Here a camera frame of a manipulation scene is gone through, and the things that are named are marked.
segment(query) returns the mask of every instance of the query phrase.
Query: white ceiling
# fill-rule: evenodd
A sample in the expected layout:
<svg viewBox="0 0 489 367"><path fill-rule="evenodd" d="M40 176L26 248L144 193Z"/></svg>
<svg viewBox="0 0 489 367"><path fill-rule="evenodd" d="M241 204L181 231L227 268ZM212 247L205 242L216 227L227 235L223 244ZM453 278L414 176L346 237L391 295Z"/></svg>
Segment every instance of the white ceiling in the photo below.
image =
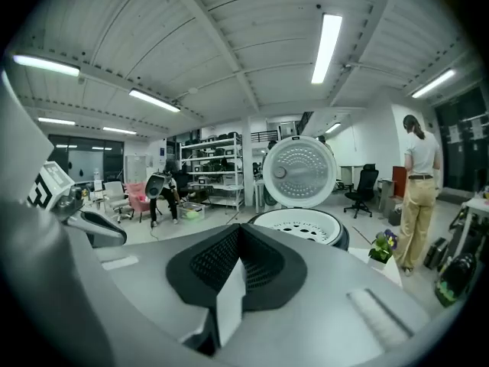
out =
<svg viewBox="0 0 489 367"><path fill-rule="evenodd" d="M313 85L323 12L344 19L325 81ZM408 95L454 67L457 76L427 99L434 104L482 75L437 0L43 0L12 41L16 52L81 67L72 78L8 63L33 117L132 129L140 138L242 115L334 107L340 117L382 86ZM133 87L177 100L182 112L130 97Z"/></svg>

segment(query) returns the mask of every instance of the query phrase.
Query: fluorescent ceiling light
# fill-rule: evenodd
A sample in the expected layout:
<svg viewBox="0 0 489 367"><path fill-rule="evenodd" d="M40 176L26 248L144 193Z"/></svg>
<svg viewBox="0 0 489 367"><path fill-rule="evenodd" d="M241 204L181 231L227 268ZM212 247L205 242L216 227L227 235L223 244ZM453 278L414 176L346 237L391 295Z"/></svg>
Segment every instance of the fluorescent ceiling light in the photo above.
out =
<svg viewBox="0 0 489 367"><path fill-rule="evenodd" d="M446 80L450 79L452 76L455 75L454 70L447 70L445 73L442 75L438 76L436 79L434 79L432 82L426 84L426 86L422 87L421 89L418 89L413 95L413 98L419 98L420 96L426 94L428 91L434 89L435 87L439 86Z"/></svg>
<svg viewBox="0 0 489 367"><path fill-rule="evenodd" d="M136 133L137 133L137 132L133 132L133 131L126 131L124 129L109 128L108 126L104 126L103 130L104 131L117 132L117 133L127 133L128 135L136 135Z"/></svg>
<svg viewBox="0 0 489 367"><path fill-rule="evenodd" d="M333 132L337 127L339 127L341 124L339 122L336 122L330 129L326 131L326 133Z"/></svg>
<svg viewBox="0 0 489 367"><path fill-rule="evenodd" d="M39 117L37 120L39 122L50 122L51 124L75 125L74 121L67 121L65 119L46 119L44 117Z"/></svg>
<svg viewBox="0 0 489 367"><path fill-rule="evenodd" d="M311 80L313 84L319 84L324 81L335 51L342 20L341 16L326 14L322 16L321 41L319 42L318 58L314 68L313 79Z"/></svg>
<svg viewBox="0 0 489 367"><path fill-rule="evenodd" d="M154 96L142 93L141 91L137 91L136 89L132 89L130 91L129 95L133 96L135 98L139 98L141 100L144 100L146 102L153 103L156 106L162 107L166 110L170 110L171 112L174 112L174 113L180 111L180 109L178 109L177 107L175 107L175 106L173 106L167 102L164 102L161 99L155 98Z"/></svg>
<svg viewBox="0 0 489 367"><path fill-rule="evenodd" d="M56 63L54 61L45 60L39 57L15 54L14 61L20 65L26 65L28 67L34 67L34 68L41 68L42 70L52 70L54 72L64 73L65 75L70 75L70 76L79 75L78 67Z"/></svg>

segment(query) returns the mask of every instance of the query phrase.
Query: storage bin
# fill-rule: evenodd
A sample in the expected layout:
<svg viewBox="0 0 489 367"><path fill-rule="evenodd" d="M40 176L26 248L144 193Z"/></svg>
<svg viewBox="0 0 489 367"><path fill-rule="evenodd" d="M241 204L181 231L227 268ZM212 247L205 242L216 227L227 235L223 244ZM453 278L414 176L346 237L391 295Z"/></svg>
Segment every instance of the storage bin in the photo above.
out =
<svg viewBox="0 0 489 367"><path fill-rule="evenodd" d="M183 220L191 220L193 222L202 220L206 217L206 206L197 203L184 203L177 207L178 217Z"/></svg>

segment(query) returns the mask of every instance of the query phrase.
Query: woman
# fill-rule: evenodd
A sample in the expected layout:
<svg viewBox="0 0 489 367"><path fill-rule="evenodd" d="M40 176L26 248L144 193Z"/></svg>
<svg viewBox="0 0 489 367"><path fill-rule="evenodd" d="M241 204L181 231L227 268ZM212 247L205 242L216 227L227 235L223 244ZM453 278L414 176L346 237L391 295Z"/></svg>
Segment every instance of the woman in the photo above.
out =
<svg viewBox="0 0 489 367"><path fill-rule="evenodd" d="M165 175L165 183L163 185L163 189L161 190L160 195L164 197L164 199L168 202L168 206L170 207L171 217L173 218L173 223L177 224L177 212L176 205L180 202L180 197L176 190L176 182L173 179L173 175L176 173L177 167L175 161L167 161L165 164L164 175ZM150 214L151 214L151 228L154 228L157 225L156 220L156 199L150 200Z"/></svg>
<svg viewBox="0 0 489 367"><path fill-rule="evenodd" d="M439 170L439 144L430 132L423 132L414 115L403 120L407 131L404 163L407 170L400 235L394 257L410 276L426 240L436 199L433 169Z"/></svg>

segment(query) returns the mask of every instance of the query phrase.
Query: paper sign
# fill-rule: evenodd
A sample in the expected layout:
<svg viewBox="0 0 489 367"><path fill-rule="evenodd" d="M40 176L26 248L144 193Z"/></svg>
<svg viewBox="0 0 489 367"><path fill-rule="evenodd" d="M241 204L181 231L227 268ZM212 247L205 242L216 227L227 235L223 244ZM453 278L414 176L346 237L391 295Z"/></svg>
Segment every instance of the paper sign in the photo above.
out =
<svg viewBox="0 0 489 367"><path fill-rule="evenodd" d="M472 134L474 137L473 140L481 140L484 138L484 132L482 131L481 119L473 119L472 123Z"/></svg>
<svg viewBox="0 0 489 367"><path fill-rule="evenodd" d="M449 134L450 134L450 143L449 144L460 142L460 134L458 132L458 126L457 125L449 126Z"/></svg>
<svg viewBox="0 0 489 367"><path fill-rule="evenodd" d="M228 280L217 295L216 315L219 342L223 347L241 324L243 296L246 295L246 270L238 259Z"/></svg>

